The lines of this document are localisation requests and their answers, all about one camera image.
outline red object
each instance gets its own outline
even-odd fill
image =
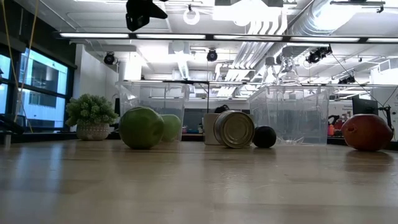
[[[329,124],[328,135],[329,136],[334,136],[335,135],[335,127],[332,124]]]
[[[394,133],[374,114],[357,114],[341,127],[347,145],[359,151],[378,151],[390,143]]]

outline window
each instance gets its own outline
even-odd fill
[[[21,54],[19,82],[24,82],[18,115],[25,116],[33,128],[64,127],[68,68],[38,52]]]
[[[24,89],[22,92],[22,104],[24,105],[27,119],[33,128],[63,128],[64,98]],[[24,116],[22,108],[20,108],[18,114]]]
[[[0,68],[3,74],[2,78],[9,79],[10,76],[11,59],[9,57],[0,55]]]
[[[30,51],[26,66],[28,50],[21,56],[19,82],[25,79],[26,85],[46,89],[60,94],[67,92],[68,68],[33,50]]]
[[[1,77],[8,79],[10,75],[11,59],[9,57],[0,55],[0,69],[2,71]],[[6,113],[8,85],[0,83],[0,114]]]
[[[8,86],[6,84],[0,85],[0,114],[6,112],[7,90]]]
[[[57,98],[54,96],[48,96],[41,93],[30,92],[29,94],[29,104],[39,105],[39,106],[49,106],[52,108],[57,107]]]

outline green apple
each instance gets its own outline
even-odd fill
[[[161,115],[164,120],[164,133],[162,140],[171,142],[177,138],[181,131],[181,120],[174,114]]]
[[[160,143],[164,128],[163,118],[154,110],[137,107],[121,117],[119,135],[132,149],[150,149]]]

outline green plant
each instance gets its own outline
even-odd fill
[[[113,113],[112,104],[103,96],[84,94],[79,99],[71,99],[67,104],[68,126],[89,124],[113,124],[118,117]]]

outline wooden table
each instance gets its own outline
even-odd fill
[[[396,223],[397,158],[343,146],[13,144],[0,151],[0,223]]]

